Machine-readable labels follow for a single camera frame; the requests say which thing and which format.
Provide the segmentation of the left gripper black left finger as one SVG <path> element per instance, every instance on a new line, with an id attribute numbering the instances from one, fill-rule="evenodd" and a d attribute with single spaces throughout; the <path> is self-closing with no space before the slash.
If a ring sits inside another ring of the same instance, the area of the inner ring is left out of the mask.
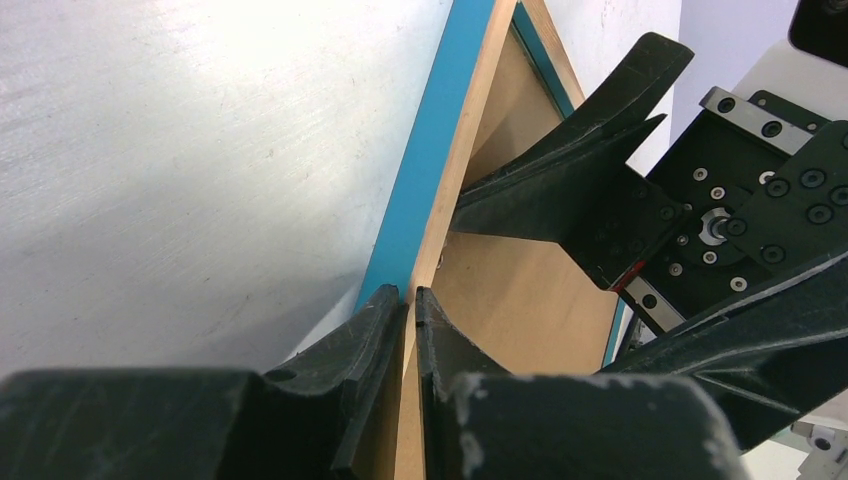
<path id="1" fill-rule="evenodd" d="M 263 374 L 41 369 L 1 384 L 5 479 L 386 479 L 405 321 L 392 285 Z"/>

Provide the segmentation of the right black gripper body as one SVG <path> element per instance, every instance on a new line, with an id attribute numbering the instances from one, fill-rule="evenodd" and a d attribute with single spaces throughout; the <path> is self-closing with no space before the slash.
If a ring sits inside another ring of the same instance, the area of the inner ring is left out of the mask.
<path id="1" fill-rule="evenodd" d="M 847 123 L 714 87 L 647 175 L 621 168 L 563 246 L 657 332 L 847 242 Z"/>

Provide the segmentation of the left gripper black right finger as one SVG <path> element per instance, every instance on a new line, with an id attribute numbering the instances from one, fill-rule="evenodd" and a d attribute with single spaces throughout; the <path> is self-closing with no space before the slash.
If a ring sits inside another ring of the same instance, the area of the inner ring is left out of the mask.
<path id="1" fill-rule="evenodd" d="M 429 479 L 743 479 L 730 425 L 692 380 L 518 375 L 415 300 Z"/>

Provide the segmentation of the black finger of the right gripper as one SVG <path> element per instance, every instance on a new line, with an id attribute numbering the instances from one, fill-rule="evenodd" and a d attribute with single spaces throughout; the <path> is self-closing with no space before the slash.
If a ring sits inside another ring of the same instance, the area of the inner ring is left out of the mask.
<path id="1" fill-rule="evenodd" d="M 643 34 L 570 116 L 460 192 L 451 231 L 564 240 L 662 123 L 652 112 L 693 57 L 677 41 Z"/>
<path id="2" fill-rule="evenodd" d="M 847 389 L 847 251 L 736 294 L 603 370 L 694 380 L 751 450 Z"/>

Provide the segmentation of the brown cardboard backing board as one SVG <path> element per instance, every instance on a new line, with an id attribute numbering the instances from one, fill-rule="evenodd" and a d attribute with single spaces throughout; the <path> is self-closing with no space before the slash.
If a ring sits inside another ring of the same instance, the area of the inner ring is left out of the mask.
<path id="1" fill-rule="evenodd" d="M 514 159 L 560 121 L 508 33 L 463 183 Z M 451 232 L 432 289 L 450 320 L 513 373 L 597 371 L 617 298 L 556 244 Z"/>

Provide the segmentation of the blue wooden picture frame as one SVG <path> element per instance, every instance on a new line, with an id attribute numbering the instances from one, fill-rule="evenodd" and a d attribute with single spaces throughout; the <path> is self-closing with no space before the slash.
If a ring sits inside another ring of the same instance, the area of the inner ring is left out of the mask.
<path id="1" fill-rule="evenodd" d="M 406 299 L 416 287 L 432 286 L 508 33 L 523 46 L 560 121 L 583 102 L 545 2 L 455 2 L 364 280 L 342 298 L 342 308 L 359 310 L 383 283 L 398 287 Z"/>

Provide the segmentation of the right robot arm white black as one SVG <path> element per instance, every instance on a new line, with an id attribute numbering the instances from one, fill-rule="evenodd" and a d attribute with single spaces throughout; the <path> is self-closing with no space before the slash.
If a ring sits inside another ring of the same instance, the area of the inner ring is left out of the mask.
<path id="1" fill-rule="evenodd" d="M 692 57 L 641 36 L 559 126 L 460 193 L 451 229 L 562 247 L 655 333 L 611 370 L 692 378 L 749 450 L 847 387 L 847 5 L 800 2 L 787 38 L 710 89 L 641 175 L 627 160 Z"/>

